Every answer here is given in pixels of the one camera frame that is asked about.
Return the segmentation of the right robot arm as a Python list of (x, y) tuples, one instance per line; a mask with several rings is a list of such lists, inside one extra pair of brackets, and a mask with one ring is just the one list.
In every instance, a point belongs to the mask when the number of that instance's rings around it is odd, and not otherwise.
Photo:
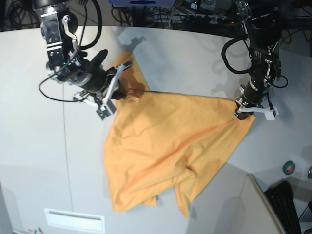
[(109, 91), (117, 69), (102, 68), (108, 50), (99, 51), (92, 60), (86, 59), (86, 51), (98, 43), (102, 33), (100, 5), (96, 0), (92, 3), (96, 10), (97, 33), (94, 40), (87, 45), (82, 45), (82, 39), (76, 36), (78, 19), (67, 7), (66, 1), (34, 0), (32, 7), (35, 11), (42, 12), (40, 30), (46, 42), (47, 66), (51, 71), (49, 79), (78, 86), (96, 102), (101, 103), (109, 95), (112, 99), (121, 99), (125, 94), (119, 84), (114, 85), (112, 91)]

